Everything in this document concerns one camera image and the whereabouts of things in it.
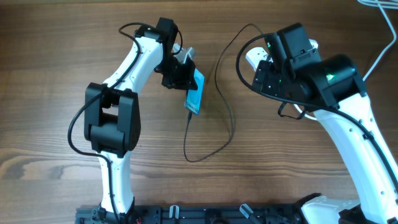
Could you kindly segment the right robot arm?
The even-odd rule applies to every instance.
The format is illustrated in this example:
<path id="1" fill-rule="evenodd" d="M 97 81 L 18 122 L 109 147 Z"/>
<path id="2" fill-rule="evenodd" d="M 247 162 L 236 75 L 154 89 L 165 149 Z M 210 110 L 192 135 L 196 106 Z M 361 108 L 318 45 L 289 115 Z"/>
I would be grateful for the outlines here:
<path id="1" fill-rule="evenodd" d="M 263 95 L 302 105 L 337 147 L 357 200 L 311 194 L 298 201 L 305 223 L 396 223 L 397 164 L 377 126 L 366 85 L 351 59 L 321 59 L 318 44 L 296 23 L 265 38 L 266 48 L 246 54 L 252 87 Z"/>

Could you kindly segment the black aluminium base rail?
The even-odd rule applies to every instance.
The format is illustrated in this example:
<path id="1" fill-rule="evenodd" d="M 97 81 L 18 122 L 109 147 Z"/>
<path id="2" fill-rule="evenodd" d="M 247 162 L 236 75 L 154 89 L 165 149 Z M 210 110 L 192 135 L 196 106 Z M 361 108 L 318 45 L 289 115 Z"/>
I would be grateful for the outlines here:
<path id="1" fill-rule="evenodd" d="M 294 204 L 252 206 L 248 204 L 218 207 L 169 207 L 136 205 L 130 214 L 120 216 L 122 223 L 307 223 Z"/>

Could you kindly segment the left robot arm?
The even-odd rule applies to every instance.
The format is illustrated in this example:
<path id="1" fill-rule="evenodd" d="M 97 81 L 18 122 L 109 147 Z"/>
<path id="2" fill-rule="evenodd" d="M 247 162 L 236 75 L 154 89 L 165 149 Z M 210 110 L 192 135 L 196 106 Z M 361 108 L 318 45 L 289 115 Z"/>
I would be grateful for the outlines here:
<path id="1" fill-rule="evenodd" d="M 161 74 L 168 89 L 190 93 L 203 86 L 190 51 L 173 48 L 180 34 L 174 21 L 164 17 L 155 27 L 140 23 L 120 67 L 102 84 L 86 88 L 84 136 L 100 162 L 103 180 L 100 223 L 135 222 L 129 160 L 141 133 L 139 94 L 151 73 Z"/>

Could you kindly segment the white power strip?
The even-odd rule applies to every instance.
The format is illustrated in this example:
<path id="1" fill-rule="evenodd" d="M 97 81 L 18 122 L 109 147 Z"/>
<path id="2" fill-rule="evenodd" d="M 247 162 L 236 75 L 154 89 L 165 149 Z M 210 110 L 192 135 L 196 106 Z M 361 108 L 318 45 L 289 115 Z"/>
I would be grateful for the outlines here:
<path id="1" fill-rule="evenodd" d="M 246 60 L 252 66 L 253 70 L 256 71 L 261 60 L 267 62 L 273 62 L 271 56 L 262 47 L 255 47 L 246 53 Z"/>

